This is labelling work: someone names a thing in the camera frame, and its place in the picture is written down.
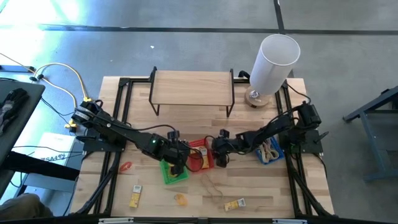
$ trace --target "small yellow box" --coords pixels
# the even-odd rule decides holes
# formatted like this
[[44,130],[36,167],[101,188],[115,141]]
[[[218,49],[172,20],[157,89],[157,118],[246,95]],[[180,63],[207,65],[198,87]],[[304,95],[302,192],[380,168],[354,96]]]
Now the small yellow box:
[[141,190],[142,190],[141,185],[135,185],[133,187],[130,204],[129,204],[130,207],[132,207],[132,208],[138,207],[138,201],[139,201],[139,196],[141,195]]
[[209,168],[209,158],[207,158],[207,148],[200,147],[200,152],[203,156],[203,166],[202,169]]
[[226,212],[228,212],[229,210],[235,209],[235,208],[239,208],[239,207],[245,207],[246,203],[244,202],[244,198],[235,200],[233,202],[228,202],[224,204],[224,209]]

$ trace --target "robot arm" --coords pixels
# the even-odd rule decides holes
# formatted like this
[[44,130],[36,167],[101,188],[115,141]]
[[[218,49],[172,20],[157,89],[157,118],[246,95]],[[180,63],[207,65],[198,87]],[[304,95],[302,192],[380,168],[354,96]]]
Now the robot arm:
[[[298,118],[293,116],[295,111],[298,113]],[[220,135],[211,144],[217,159],[216,164],[226,167],[229,153],[247,154],[258,148],[266,139],[283,132],[288,133],[289,141],[292,144],[300,144],[306,141],[305,133],[317,128],[320,123],[321,119],[315,107],[304,101],[300,106],[276,116],[257,131],[239,133],[234,139],[229,139],[229,132],[222,129]]]
[[158,134],[142,133],[128,125],[114,119],[107,112],[93,102],[83,102],[72,119],[86,128],[93,128],[101,135],[101,141],[117,144],[125,140],[133,142],[143,154],[174,166],[173,174],[181,174],[190,153],[187,143],[178,140],[179,132],[173,130],[168,133],[168,139]]

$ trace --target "green container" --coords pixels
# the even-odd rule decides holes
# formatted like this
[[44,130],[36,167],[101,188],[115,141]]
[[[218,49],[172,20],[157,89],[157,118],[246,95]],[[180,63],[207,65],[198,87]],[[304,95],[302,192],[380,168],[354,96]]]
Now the green container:
[[189,178],[188,170],[186,167],[184,167],[184,172],[178,177],[171,177],[169,175],[169,167],[170,166],[168,162],[165,162],[164,160],[160,162],[160,169],[162,170],[163,180],[165,184],[174,184]]

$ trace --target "gray floor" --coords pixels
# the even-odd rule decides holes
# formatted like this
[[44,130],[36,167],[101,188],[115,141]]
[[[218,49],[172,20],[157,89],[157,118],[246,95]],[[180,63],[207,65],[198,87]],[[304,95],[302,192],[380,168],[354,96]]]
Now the gray floor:
[[[9,1],[0,24],[85,24],[138,27],[276,28],[271,0],[206,1]],[[280,0],[289,29],[398,29],[398,4],[393,0]],[[259,45],[268,34],[42,32],[0,30],[0,51],[35,67],[63,62],[77,69],[92,97],[105,75],[148,75],[154,65],[164,70],[251,71]],[[328,183],[337,215],[345,218],[397,222],[398,180],[365,183],[376,170],[359,121],[345,124],[343,115],[398,85],[398,36],[292,35],[302,55],[295,77],[305,79],[308,94],[323,120]],[[9,63],[0,58],[0,64]],[[74,74],[50,67],[44,74],[81,100]],[[44,98],[62,112],[72,110],[69,96],[48,86]],[[45,120],[32,134],[64,133],[62,120],[42,105],[35,112]],[[63,213],[67,195],[56,192],[49,204]]]

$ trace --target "person's leg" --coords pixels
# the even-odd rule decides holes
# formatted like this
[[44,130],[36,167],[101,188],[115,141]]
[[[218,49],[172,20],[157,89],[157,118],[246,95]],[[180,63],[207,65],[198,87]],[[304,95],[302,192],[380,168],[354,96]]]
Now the person's leg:
[[36,194],[22,194],[0,206],[0,220],[52,217],[49,208],[40,202]]

